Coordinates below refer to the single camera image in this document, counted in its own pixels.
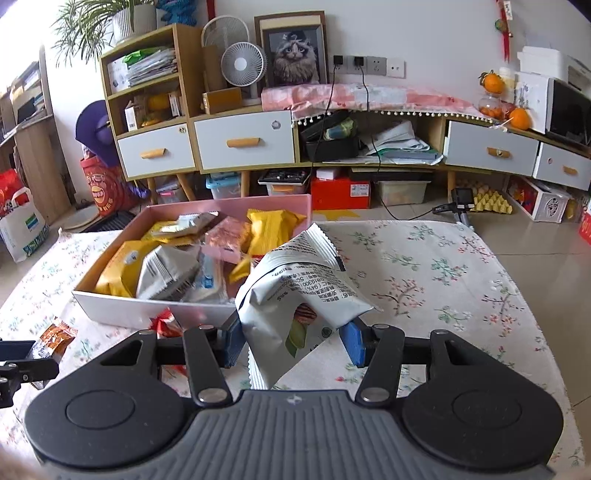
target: wooden table leg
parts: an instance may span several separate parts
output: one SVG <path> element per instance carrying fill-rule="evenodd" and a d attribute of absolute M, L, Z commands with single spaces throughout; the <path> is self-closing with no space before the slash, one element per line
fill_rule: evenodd
<path fill-rule="evenodd" d="M 251 172 L 250 170 L 242 171 L 242 178 L 240 180 L 240 196 L 248 197 L 251 189 Z"/>
<path fill-rule="evenodd" d="M 150 189 L 150 201 L 152 205 L 158 205 L 158 193 L 156 193 L 156 180 L 154 180 L 154 177 L 148 178 L 148 188 Z"/>
<path fill-rule="evenodd" d="M 455 170 L 447 171 L 447 201 L 452 201 L 452 190 L 456 188 L 456 172 Z"/>
<path fill-rule="evenodd" d="M 184 173 L 177 173 L 177 178 L 178 182 L 181 184 L 181 187 L 183 188 L 183 191 L 185 192 L 185 195 L 189 199 L 189 202 L 194 202 L 195 200 L 197 200 L 197 197 L 195 196 L 195 193 L 191 188 L 191 184 L 187 180 L 187 176 Z"/>

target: electric fan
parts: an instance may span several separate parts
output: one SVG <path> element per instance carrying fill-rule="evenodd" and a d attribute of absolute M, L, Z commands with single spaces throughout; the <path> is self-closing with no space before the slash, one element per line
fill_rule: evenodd
<path fill-rule="evenodd" d="M 232 44 L 250 40 L 248 27 L 238 17 L 222 15 L 216 17 L 203 27 L 201 45 L 215 45 L 220 55 Z"/>
<path fill-rule="evenodd" d="M 222 75 L 236 87 L 251 87 L 251 101 L 260 103 L 257 98 L 256 83 L 267 71 L 267 57 L 262 48 L 254 43 L 238 42 L 230 45 L 222 55 Z"/>

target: tile floor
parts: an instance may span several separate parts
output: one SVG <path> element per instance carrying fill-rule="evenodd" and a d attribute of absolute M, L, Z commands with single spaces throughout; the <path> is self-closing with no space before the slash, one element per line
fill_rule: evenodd
<path fill-rule="evenodd" d="M 390 211 L 397 218 L 407 219 L 445 202 L 437 191 L 427 200 L 422 205 L 390 207 Z M 341 220 L 391 219 L 382 206 L 356 213 L 357 218 Z M 520 210 L 513 215 L 478 213 L 470 218 L 476 232 L 517 283 L 544 331 L 591 457 L 591 246 L 578 236 L 578 225 L 534 223 Z M 315 214 L 314 219 L 325 217 Z M 451 214 L 429 214 L 423 219 L 453 221 Z M 49 241 L 20 264 L 14 264 L 0 245 L 0 304 L 56 239 L 57 229 L 52 229 Z"/>

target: drawer handle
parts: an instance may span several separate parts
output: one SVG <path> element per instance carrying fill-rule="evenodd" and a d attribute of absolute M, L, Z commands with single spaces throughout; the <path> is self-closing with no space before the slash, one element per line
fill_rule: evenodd
<path fill-rule="evenodd" d="M 562 171 L 564 173 L 566 173 L 567 175 L 573 175 L 576 176 L 579 174 L 579 172 L 577 171 L 576 168 L 571 168 L 571 167 L 567 167 L 566 165 L 562 166 Z"/>
<path fill-rule="evenodd" d="M 148 150 L 139 154 L 140 157 L 147 160 L 149 158 L 163 157 L 166 153 L 166 148 L 156 148 L 154 150 Z"/>
<path fill-rule="evenodd" d="M 489 155 L 497 158 L 511 158 L 511 152 L 508 150 L 500 150 L 498 148 L 488 147 L 486 149 Z"/>
<path fill-rule="evenodd" d="M 230 148 L 256 147 L 260 141 L 260 137 L 233 138 L 232 140 L 227 140 L 226 145 Z"/>

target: shelf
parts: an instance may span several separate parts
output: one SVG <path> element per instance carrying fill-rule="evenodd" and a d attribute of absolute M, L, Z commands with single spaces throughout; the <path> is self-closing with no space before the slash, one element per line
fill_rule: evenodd
<path fill-rule="evenodd" d="M 178 116 L 177 118 L 173 118 L 172 120 L 165 120 L 164 122 L 160 122 L 159 124 L 150 125 L 149 127 L 142 127 L 137 130 L 133 130 L 131 132 L 126 132 L 121 135 L 117 135 L 117 140 L 121 140 L 123 138 L 133 137 L 135 135 L 140 135 L 146 132 L 150 132 L 152 130 L 160 130 L 161 128 L 171 127 L 173 125 L 181 125 L 188 123 L 188 119 L 185 116 Z"/>
<path fill-rule="evenodd" d="M 140 92 L 148 87 L 151 87 L 154 85 L 160 85 L 161 83 L 171 82 L 173 80 L 178 80 L 178 72 L 171 73 L 169 75 L 165 75 L 165 76 L 159 77 L 157 79 L 148 80 L 147 82 L 140 83 L 139 85 L 126 88 L 125 90 L 121 90 L 120 92 L 117 92 L 117 93 L 113 93 L 112 95 L 109 95 L 107 97 L 107 100 L 114 100 L 116 98 L 121 98 L 121 97 L 130 95 L 132 93 Z"/>

